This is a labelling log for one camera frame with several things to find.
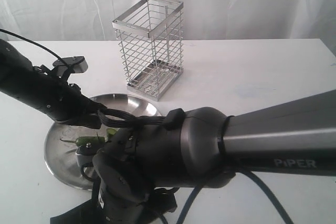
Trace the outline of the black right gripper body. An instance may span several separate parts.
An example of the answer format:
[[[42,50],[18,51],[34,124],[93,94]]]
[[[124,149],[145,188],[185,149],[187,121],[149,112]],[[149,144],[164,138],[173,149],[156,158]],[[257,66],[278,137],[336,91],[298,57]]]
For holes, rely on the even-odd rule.
[[[145,202],[133,203],[119,199],[101,188],[93,185],[91,200],[93,204],[93,223],[152,223],[160,220],[168,223],[164,216],[177,209],[175,193],[179,189],[156,188]]]

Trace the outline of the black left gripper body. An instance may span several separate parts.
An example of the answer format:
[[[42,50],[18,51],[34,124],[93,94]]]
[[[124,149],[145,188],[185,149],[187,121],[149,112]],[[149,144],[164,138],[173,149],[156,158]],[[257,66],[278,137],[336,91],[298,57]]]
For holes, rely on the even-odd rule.
[[[92,113],[89,99],[63,81],[45,77],[31,90],[34,108],[54,121],[77,120]]]

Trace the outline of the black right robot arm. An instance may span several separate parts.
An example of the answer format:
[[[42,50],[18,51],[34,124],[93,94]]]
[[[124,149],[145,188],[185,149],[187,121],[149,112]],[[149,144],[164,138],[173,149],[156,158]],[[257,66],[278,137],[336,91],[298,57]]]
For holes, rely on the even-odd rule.
[[[51,223],[151,223],[175,211],[174,194],[190,187],[183,223],[205,187],[224,187],[244,174],[265,193],[285,223],[292,219],[257,172],[335,175],[335,91],[238,116],[211,107],[135,117],[118,110],[98,116],[116,134],[82,147],[94,175],[91,198]]]

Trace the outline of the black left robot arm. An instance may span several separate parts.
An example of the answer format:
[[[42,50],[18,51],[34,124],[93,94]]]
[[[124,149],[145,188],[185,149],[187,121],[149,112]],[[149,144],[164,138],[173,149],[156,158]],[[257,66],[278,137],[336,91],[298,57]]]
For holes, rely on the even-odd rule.
[[[99,129],[105,106],[81,94],[78,86],[38,71],[16,48],[1,40],[1,92],[46,114],[53,121]]]

